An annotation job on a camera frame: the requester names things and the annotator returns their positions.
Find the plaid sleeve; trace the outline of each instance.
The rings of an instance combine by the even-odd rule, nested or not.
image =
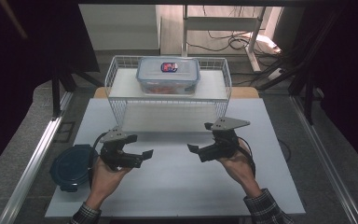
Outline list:
[[[94,224],[98,222],[100,215],[101,210],[93,210],[83,203],[68,224]]]
[[[277,205],[268,189],[262,189],[263,194],[256,198],[245,197],[243,200],[251,212],[256,224],[292,224],[295,223]]]

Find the white table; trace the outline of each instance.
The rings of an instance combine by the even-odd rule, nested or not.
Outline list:
[[[254,152],[260,187],[268,188],[287,214],[304,214],[263,100],[230,100],[226,116],[251,121],[251,125],[236,129],[236,133],[249,142]],[[101,133],[115,125],[108,101],[91,99],[75,144],[92,145]],[[126,175],[103,203],[102,217],[249,216],[241,186],[223,166],[217,161],[200,162],[199,156],[186,146],[209,146],[212,137],[208,132],[138,133],[138,141],[126,145],[124,150],[140,154],[154,149],[153,157]],[[56,188],[46,217],[71,217],[89,192],[88,184],[75,193]]]

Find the blue lidded container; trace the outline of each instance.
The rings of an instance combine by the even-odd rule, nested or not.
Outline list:
[[[54,160],[50,167],[50,174],[62,191],[76,192],[79,185],[89,180],[91,152],[94,163],[98,153],[90,145],[69,147]]]

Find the hand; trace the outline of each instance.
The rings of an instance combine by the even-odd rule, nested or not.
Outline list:
[[[247,152],[250,151],[242,140],[239,140],[239,142],[243,149]],[[218,161],[223,164],[231,178],[241,184],[248,197],[254,198],[262,194],[260,187],[258,187],[258,184],[255,181],[255,177],[252,173],[252,168],[248,160],[238,150],[231,158],[221,158]]]
[[[116,190],[121,179],[131,168],[112,171],[101,158],[98,158],[93,169],[91,192],[86,200],[86,205],[94,210],[98,210],[103,201]]]

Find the wire rack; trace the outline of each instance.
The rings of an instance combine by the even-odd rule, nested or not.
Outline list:
[[[195,58],[201,79],[194,95],[144,94],[136,71],[144,56],[115,56],[105,90],[117,124],[127,132],[204,132],[226,114],[231,78],[224,58]]]

